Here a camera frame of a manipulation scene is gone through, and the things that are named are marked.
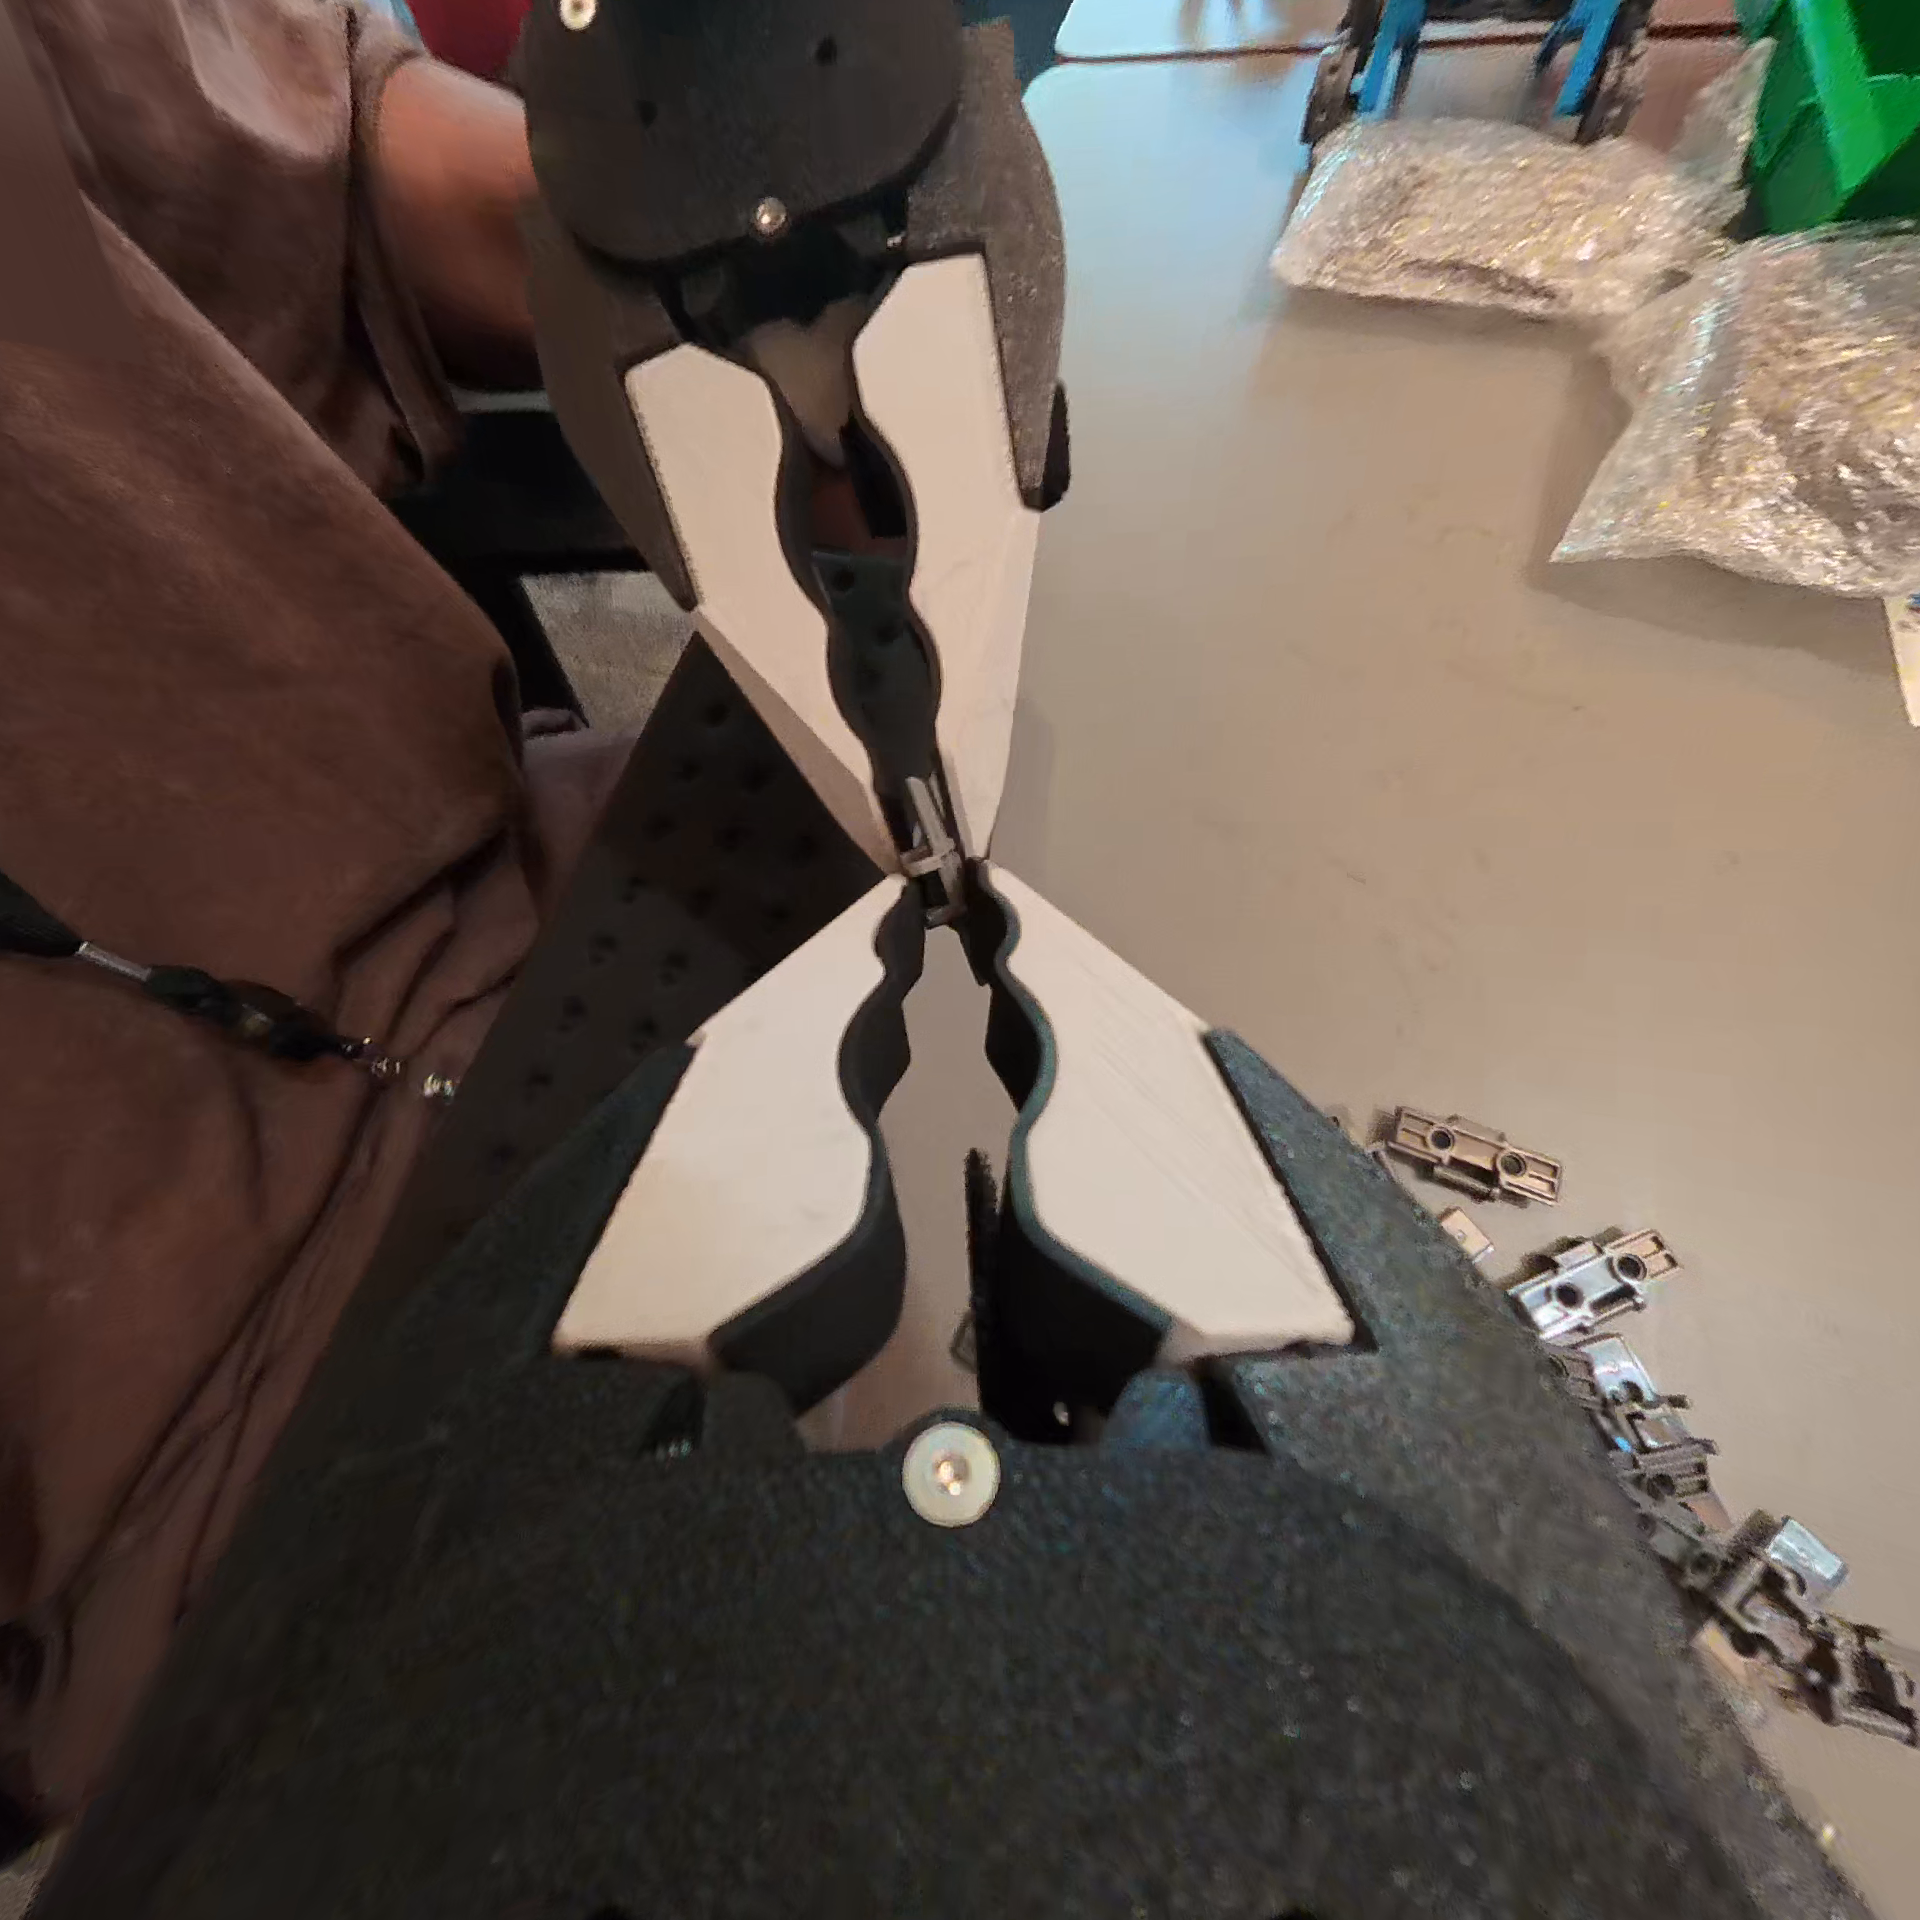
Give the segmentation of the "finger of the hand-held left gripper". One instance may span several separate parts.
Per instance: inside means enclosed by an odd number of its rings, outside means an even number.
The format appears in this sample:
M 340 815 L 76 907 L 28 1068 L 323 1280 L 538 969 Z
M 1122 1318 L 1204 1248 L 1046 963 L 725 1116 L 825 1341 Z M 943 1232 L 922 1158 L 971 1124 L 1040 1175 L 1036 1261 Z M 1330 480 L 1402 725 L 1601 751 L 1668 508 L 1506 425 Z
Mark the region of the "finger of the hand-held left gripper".
M 1040 508 L 1022 501 L 989 273 L 976 256 L 909 264 L 852 341 L 859 425 L 899 487 L 902 574 L 852 557 L 841 595 L 841 712 L 871 796 L 866 853 L 899 868 L 902 781 L 941 775 L 948 836 L 989 853 Z
M 811 796 L 876 860 L 902 853 L 876 797 L 871 753 L 833 687 L 833 620 L 783 540 L 786 425 L 777 390 L 701 344 L 628 371 L 642 447 L 695 591 L 695 625 Z

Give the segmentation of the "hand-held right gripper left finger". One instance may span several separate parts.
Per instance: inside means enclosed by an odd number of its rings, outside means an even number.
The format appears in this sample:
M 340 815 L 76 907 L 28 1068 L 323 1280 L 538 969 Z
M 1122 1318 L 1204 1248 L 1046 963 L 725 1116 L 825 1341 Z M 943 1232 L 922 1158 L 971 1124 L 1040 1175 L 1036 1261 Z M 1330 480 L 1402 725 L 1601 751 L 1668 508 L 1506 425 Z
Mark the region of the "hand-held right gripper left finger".
M 909 1248 L 882 1110 L 925 911 L 876 879 L 695 1041 L 551 1350 L 773 1382 L 796 1413 L 888 1344 Z

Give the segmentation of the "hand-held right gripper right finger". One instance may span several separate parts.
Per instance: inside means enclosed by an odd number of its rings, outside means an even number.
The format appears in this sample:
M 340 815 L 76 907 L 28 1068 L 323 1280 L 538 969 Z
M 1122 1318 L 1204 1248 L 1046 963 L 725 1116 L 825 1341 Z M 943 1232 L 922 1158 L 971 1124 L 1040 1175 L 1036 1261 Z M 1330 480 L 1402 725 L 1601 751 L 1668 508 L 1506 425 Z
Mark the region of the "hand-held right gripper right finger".
M 969 953 L 1011 1099 L 993 1344 L 1030 1370 L 1356 1344 L 1222 1036 L 1001 863 Z

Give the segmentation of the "pile of grey track links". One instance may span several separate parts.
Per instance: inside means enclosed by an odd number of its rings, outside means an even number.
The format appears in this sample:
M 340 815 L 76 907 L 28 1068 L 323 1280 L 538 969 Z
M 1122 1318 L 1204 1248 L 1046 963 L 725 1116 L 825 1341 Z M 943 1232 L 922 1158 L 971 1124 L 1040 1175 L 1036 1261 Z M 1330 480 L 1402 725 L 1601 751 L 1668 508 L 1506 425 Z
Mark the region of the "pile of grey track links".
M 1621 1225 L 1561 1233 L 1514 1274 L 1494 1274 L 1498 1248 L 1476 1207 L 1556 1207 L 1561 1158 L 1498 1124 L 1406 1102 L 1376 1110 L 1373 1124 L 1346 1109 L 1330 1109 L 1330 1120 L 1397 1194 L 1406 1180 L 1453 1194 L 1430 1222 L 1545 1353 L 1553 1383 L 1596 1445 L 1633 1539 L 1668 1577 L 1694 1647 L 1751 1699 L 1751 1714 L 1775 1702 L 1918 1754 L 1918 1647 L 1834 1607 L 1849 1562 L 1812 1526 L 1760 1505 L 1735 1518 L 1719 1502 L 1716 1445 L 1694 1432 L 1694 1401 L 1660 1391 L 1625 1341 L 1658 1290 L 1686 1270 L 1670 1241 Z

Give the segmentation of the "person's left forearm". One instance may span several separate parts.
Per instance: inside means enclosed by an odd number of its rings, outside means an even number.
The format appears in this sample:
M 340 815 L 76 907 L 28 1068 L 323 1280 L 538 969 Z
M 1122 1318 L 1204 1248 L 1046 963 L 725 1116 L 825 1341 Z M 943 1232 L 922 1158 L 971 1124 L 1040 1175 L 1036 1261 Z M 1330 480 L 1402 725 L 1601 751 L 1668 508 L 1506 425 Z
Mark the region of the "person's left forearm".
M 440 60 L 395 70 L 373 121 L 373 209 L 454 388 L 543 388 L 524 236 L 538 189 L 514 89 Z

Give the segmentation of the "grey desk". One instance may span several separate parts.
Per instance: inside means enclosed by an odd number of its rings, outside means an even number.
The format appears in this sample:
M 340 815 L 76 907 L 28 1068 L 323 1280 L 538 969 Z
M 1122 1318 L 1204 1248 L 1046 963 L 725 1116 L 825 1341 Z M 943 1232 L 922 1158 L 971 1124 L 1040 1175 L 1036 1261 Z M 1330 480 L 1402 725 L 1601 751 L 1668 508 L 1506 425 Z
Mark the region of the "grey desk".
M 1071 493 L 1001 860 L 1356 1141 L 1561 1158 L 1491 1274 L 1660 1232 L 1633 1318 L 1729 1518 L 1918 1647 L 1918 730 L 1884 613 L 1553 561 L 1621 433 L 1579 335 L 1297 301 L 1310 60 L 1057 65 Z

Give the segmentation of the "black perforated foam pad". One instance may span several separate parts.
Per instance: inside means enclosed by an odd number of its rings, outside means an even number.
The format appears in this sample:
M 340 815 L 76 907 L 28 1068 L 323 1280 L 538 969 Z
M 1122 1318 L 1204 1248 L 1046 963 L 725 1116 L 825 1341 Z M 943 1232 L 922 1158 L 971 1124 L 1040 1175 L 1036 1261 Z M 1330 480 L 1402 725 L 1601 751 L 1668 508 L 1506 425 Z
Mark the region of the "black perforated foam pad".
M 660 1120 L 695 1031 L 876 879 L 707 641 L 689 637 L 541 925 L 438 1158 L 448 1252 L 598 1109 Z

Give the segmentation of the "clear bag of small parts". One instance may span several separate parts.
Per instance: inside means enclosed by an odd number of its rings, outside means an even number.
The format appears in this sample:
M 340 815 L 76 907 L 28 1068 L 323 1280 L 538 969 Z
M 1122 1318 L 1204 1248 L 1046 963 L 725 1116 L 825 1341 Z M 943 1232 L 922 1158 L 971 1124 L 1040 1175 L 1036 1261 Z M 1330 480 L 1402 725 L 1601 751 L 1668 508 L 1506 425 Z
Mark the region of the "clear bag of small parts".
M 1596 332 L 1625 399 L 1556 561 L 1920 585 L 1920 231 L 1760 236 Z
M 1612 322 L 1719 256 L 1744 137 L 1567 146 L 1504 121 L 1348 121 L 1271 248 L 1285 290 Z

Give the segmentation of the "blue brick model vehicle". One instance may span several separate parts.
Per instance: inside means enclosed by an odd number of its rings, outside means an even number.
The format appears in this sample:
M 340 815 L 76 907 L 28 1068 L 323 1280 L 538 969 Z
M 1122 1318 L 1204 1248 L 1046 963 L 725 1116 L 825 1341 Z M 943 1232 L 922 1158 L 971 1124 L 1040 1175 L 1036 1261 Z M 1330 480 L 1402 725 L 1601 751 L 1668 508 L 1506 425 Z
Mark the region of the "blue brick model vehicle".
M 1643 106 L 1650 0 L 1354 0 L 1318 60 L 1301 146 L 1402 113 L 1423 49 L 1444 29 L 1532 37 L 1527 121 L 1592 146 Z

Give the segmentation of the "green plastic bin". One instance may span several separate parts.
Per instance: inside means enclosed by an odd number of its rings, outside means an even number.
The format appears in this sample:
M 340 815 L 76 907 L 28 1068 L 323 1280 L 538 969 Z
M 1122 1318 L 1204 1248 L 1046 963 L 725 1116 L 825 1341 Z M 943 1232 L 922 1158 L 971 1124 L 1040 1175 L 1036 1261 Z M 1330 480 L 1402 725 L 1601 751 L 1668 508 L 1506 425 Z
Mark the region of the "green plastic bin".
M 1748 146 L 1765 236 L 1918 222 L 1920 11 L 1913 0 L 1737 0 L 1744 40 L 1771 40 Z

